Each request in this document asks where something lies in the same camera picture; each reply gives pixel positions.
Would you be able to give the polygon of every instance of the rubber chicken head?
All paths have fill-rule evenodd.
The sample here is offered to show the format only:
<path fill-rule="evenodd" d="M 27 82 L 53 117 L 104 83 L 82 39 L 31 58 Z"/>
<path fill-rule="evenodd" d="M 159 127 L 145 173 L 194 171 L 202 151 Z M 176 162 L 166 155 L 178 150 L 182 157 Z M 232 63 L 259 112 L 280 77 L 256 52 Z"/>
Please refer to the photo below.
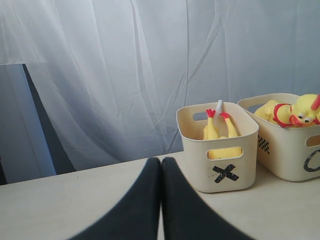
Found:
<path fill-rule="evenodd" d="M 320 95 L 305 94 L 292 105 L 291 118 L 295 124 L 308 125 L 317 120 L 320 113 Z"/>

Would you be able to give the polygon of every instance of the red chicken comb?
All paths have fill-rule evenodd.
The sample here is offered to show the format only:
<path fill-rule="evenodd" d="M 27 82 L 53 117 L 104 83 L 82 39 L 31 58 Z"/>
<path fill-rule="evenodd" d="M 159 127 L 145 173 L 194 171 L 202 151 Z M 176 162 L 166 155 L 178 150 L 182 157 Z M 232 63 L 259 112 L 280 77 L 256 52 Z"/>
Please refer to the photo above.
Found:
<path fill-rule="evenodd" d="M 216 110 L 207 109 L 206 114 L 208 115 L 208 118 L 213 118 L 216 113 Z"/>
<path fill-rule="evenodd" d="M 312 109 L 313 111 L 315 111 L 315 110 L 317 110 L 318 107 L 320 107 L 320 95 L 318 95 L 318 96 L 316 97 L 316 99 L 314 100 L 314 102 L 312 103 L 311 109 Z"/>

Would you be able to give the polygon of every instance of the black x mark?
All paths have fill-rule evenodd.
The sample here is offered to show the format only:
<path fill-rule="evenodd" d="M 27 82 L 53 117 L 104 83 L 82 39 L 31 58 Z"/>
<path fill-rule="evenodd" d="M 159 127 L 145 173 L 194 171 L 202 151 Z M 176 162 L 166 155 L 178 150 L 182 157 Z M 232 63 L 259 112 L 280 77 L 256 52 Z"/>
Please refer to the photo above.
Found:
<path fill-rule="evenodd" d="M 220 175 L 214 180 L 217 184 L 220 183 L 225 177 L 228 179 L 231 179 L 232 181 L 237 181 L 238 176 L 231 173 L 231 171 L 235 168 L 236 166 L 229 164 L 225 169 L 222 169 L 220 167 L 214 166 L 212 169 L 213 171 L 219 173 Z"/>

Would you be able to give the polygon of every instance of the black checkered tape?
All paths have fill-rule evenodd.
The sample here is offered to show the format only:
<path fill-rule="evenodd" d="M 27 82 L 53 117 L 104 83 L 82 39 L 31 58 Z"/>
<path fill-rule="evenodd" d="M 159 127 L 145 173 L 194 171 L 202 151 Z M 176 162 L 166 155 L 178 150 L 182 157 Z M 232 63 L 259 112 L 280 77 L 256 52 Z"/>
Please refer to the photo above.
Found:
<path fill-rule="evenodd" d="M 258 135 L 258 147 L 270 154 L 269 142 Z"/>

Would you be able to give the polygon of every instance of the white backdrop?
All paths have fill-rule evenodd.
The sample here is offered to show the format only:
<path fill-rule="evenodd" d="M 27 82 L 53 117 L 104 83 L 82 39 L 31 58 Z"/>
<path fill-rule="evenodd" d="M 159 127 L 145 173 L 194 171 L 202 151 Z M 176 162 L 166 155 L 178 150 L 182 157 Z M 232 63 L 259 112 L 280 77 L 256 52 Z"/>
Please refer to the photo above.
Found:
<path fill-rule="evenodd" d="M 320 93 L 319 0 L 2 0 L 0 63 L 26 63 L 77 170 L 182 150 L 176 110 Z"/>

